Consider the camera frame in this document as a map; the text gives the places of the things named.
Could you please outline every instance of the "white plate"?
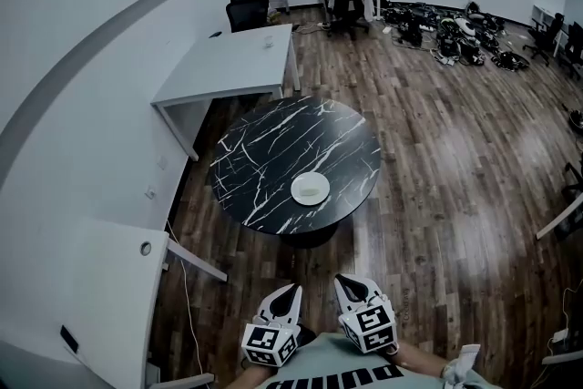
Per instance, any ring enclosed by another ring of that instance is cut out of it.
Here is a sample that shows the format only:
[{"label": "white plate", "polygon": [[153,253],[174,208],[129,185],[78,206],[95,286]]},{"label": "white plate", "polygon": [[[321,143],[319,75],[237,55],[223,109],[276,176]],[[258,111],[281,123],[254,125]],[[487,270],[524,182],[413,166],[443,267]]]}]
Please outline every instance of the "white plate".
[{"label": "white plate", "polygon": [[305,172],[291,183],[291,195],[304,206],[320,204],[329,193],[328,179],[318,172]]}]

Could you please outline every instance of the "black marble table top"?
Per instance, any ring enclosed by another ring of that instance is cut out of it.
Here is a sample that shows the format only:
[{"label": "black marble table top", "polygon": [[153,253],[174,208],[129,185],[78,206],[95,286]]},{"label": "black marble table top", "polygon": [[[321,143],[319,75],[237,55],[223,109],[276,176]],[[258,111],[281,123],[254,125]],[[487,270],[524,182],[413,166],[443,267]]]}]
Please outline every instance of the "black marble table top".
[{"label": "black marble table top", "polygon": [[[323,229],[366,200],[381,167],[381,148],[366,119],[317,97],[272,101],[238,118],[220,139],[210,183],[220,205],[250,229],[274,234]],[[303,172],[330,182],[321,204],[302,206],[290,192]]]}]

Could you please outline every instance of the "wire on floor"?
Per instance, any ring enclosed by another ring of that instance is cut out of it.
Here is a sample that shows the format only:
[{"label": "wire on floor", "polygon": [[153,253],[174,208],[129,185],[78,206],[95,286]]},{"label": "wire on floor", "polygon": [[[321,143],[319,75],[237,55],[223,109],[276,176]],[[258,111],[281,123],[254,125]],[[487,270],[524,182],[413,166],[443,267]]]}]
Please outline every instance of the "wire on floor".
[{"label": "wire on floor", "polygon": [[[174,235],[174,231],[172,230],[172,227],[170,226],[168,219],[166,219],[166,225],[168,225],[168,228],[170,229],[170,233],[172,234],[174,241],[178,245],[180,245],[180,242],[176,238],[176,235]],[[192,333],[192,337],[194,338],[194,343],[195,343],[196,349],[197,349],[197,362],[199,362],[200,374],[203,374],[204,372],[202,371],[202,364],[200,364],[199,341],[197,341],[197,336],[194,334],[194,327],[192,326],[192,314],[190,314],[190,297],[189,297],[189,289],[188,289],[187,284],[186,284],[186,268],[184,267],[184,262],[182,260],[180,260],[180,265],[182,266],[182,272],[184,272],[184,294],[186,295],[186,305],[187,305],[186,309],[189,312],[190,332]]]},{"label": "wire on floor", "polygon": [[329,28],[325,26],[320,26],[318,23],[306,23],[305,25],[300,25],[293,31],[298,35],[311,35],[312,33],[317,33],[318,31],[327,31]]},{"label": "wire on floor", "polygon": [[[551,337],[547,341],[547,348],[550,351],[550,356],[553,356],[553,349],[551,349],[550,346],[549,346],[550,341],[552,341],[552,340],[553,340],[553,338]],[[538,375],[538,378],[535,380],[535,382],[530,385],[530,389],[535,389],[535,387],[540,386],[542,383],[544,383],[548,379],[548,377],[550,376],[550,372],[547,374],[547,377],[545,379],[543,379],[542,381],[540,381],[540,378],[543,377],[543,374],[545,374],[545,372],[547,371],[547,368],[548,368],[548,365],[546,365],[543,368],[543,371]]]},{"label": "wire on floor", "polygon": [[567,318],[567,321],[565,323],[565,329],[567,329],[567,332],[565,333],[565,336],[563,337],[563,343],[565,343],[565,339],[567,339],[568,336],[568,314],[565,311],[565,295],[567,293],[567,291],[569,292],[573,292],[573,293],[577,293],[579,288],[581,287],[581,284],[583,283],[583,279],[581,279],[581,281],[579,282],[579,285],[577,286],[577,288],[575,290],[573,289],[569,289],[568,287],[563,291],[563,314],[565,315],[565,318]]}]

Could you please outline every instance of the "wall socket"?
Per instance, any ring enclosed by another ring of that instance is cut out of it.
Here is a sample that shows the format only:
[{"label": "wall socket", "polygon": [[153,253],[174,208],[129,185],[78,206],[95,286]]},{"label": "wall socket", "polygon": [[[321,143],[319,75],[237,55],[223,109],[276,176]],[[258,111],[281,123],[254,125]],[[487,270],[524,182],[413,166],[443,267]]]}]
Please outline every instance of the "wall socket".
[{"label": "wall socket", "polygon": [[154,197],[156,196],[156,187],[154,187],[153,185],[148,185],[148,189],[146,191],[144,191],[144,194],[150,198],[151,200],[154,199]]},{"label": "wall socket", "polygon": [[158,158],[158,167],[160,167],[162,170],[166,170],[166,167],[168,166],[168,160],[164,157],[164,156],[160,156]]}]

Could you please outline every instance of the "person's arm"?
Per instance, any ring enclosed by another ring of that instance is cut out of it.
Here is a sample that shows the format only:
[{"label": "person's arm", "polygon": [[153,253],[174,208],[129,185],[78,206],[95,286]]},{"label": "person's arm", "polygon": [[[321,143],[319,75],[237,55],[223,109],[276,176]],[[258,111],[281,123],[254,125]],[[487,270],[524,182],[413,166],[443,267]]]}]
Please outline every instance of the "person's arm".
[{"label": "person's arm", "polygon": [[415,373],[427,374],[436,378],[442,377],[442,372],[447,365],[447,360],[424,352],[423,350],[407,343],[399,341],[399,352],[389,356],[392,363]]},{"label": "person's arm", "polygon": [[253,389],[277,373],[275,368],[252,364],[227,389]]}]

